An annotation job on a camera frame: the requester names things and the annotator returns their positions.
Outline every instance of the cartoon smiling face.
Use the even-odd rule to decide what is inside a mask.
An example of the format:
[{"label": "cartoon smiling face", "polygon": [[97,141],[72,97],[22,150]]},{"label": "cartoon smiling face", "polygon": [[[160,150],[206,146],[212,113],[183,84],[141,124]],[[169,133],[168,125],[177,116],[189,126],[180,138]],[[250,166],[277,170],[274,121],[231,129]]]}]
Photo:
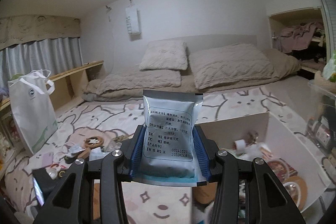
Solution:
[{"label": "cartoon smiling face", "polygon": [[122,187],[130,223],[190,222],[190,187],[166,187],[137,182],[124,182]]}]

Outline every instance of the cartoon nose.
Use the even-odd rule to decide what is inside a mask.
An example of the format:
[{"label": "cartoon nose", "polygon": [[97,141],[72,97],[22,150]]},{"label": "cartoon nose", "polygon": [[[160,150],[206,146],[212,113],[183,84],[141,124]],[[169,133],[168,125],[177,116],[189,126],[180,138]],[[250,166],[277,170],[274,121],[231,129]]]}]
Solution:
[{"label": "cartoon nose", "polygon": [[160,209],[160,210],[167,210],[168,209],[168,207],[166,206],[166,205],[159,205],[158,206],[158,208]]}]

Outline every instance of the gray curtain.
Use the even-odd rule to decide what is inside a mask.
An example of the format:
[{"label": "gray curtain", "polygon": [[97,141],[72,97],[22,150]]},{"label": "gray curtain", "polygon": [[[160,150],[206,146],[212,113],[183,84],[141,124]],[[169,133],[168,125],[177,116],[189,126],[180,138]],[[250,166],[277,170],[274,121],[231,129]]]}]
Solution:
[{"label": "gray curtain", "polygon": [[45,39],[17,44],[0,51],[0,87],[8,87],[17,73],[51,70],[51,75],[82,66],[79,37]]}]

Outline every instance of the pink clothing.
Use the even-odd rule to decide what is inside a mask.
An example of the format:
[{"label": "pink clothing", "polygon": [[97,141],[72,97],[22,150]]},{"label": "pink clothing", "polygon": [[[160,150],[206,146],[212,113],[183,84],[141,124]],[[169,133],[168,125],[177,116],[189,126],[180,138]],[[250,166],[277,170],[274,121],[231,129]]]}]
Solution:
[{"label": "pink clothing", "polygon": [[291,26],[283,29],[277,38],[277,47],[283,53],[308,48],[317,28],[324,29],[319,22],[310,22],[304,26]]}]

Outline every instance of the silver bolt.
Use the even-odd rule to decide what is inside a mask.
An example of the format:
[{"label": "silver bolt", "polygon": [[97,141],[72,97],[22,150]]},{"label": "silver bolt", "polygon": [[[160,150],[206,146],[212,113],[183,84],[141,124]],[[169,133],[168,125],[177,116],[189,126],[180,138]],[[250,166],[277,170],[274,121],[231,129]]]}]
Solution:
[{"label": "silver bolt", "polygon": [[115,157],[119,157],[123,152],[121,150],[114,150],[112,152],[112,155]]},{"label": "silver bolt", "polygon": [[84,159],[83,158],[79,158],[79,159],[75,160],[75,164],[77,164],[77,165],[81,165],[83,163],[84,163]]},{"label": "silver bolt", "polygon": [[262,164],[264,164],[264,160],[262,158],[256,158],[255,163],[259,164],[259,165],[262,165]]},{"label": "silver bolt", "polygon": [[225,157],[227,155],[227,151],[221,149],[221,150],[218,150],[217,154],[220,155],[221,157]]}]

